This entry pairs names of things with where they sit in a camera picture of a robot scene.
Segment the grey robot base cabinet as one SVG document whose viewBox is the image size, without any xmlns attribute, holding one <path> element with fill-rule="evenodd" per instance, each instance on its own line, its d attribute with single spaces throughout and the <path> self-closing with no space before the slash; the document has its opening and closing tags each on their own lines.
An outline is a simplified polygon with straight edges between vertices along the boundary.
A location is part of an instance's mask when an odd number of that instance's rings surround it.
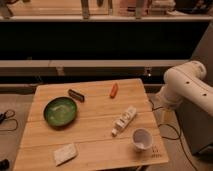
<svg viewBox="0 0 213 171">
<path fill-rule="evenodd" d="M 195 48 L 192 60 L 201 62 L 207 71 L 203 80 L 213 89 L 213 22 Z M 213 155 L 213 116 L 205 109 L 205 102 L 213 106 L 208 92 L 198 92 L 194 99 L 186 98 L 177 109 L 177 117 L 192 155 Z"/>
</svg>

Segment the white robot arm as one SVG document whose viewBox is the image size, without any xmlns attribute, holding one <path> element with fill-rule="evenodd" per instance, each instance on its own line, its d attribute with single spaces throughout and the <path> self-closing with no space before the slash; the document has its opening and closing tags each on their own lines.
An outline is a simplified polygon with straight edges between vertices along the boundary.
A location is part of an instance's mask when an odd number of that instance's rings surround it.
<svg viewBox="0 0 213 171">
<path fill-rule="evenodd" d="M 156 96 L 167 109 L 178 108 L 186 98 L 213 117 L 213 87 L 203 81 L 206 74 L 204 64 L 196 60 L 171 67 Z"/>
</svg>

